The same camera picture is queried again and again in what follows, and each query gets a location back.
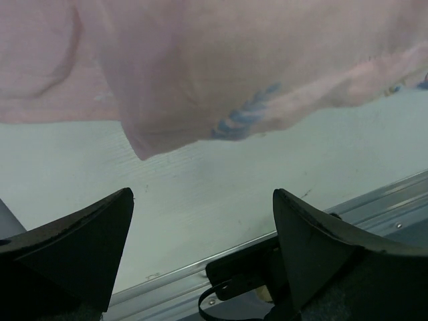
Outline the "front aluminium rail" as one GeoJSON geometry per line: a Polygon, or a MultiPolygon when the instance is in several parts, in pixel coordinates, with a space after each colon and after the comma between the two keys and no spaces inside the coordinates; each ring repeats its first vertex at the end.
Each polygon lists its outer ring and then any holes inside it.
{"type": "MultiPolygon", "coordinates": [[[[346,222],[411,245],[427,245],[427,173],[331,208],[346,222]]],[[[275,236],[269,232],[113,295],[104,320],[200,320],[197,300],[209,288],[208,263],[275,236]]]]}

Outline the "blue pink printed pillowcase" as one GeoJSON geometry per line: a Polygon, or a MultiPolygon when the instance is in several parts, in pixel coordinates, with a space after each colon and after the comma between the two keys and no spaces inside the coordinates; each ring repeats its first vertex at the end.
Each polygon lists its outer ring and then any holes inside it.
{"type": "Polygon", "coordinates": [[[1,2],[1,121],[118,120],[142,160],[426,87],[426,1],[1,2]]]}

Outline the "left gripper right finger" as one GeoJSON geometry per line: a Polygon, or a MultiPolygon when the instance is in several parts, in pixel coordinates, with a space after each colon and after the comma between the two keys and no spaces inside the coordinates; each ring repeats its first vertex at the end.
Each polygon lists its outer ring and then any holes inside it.
{"type": "Polygon", "coordinates": [[[277,189],[273,212],[301,320],[426,320],[427,249],[392,241],[277,189]]]}

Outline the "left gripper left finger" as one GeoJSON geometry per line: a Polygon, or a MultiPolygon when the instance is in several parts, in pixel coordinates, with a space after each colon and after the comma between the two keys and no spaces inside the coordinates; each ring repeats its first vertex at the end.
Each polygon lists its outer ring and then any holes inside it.
{"type": "Polygon", "coordinates": [[[2,320],[101,320],[109,307],[134,195],[123,188],[1,240],[2,320]]]}

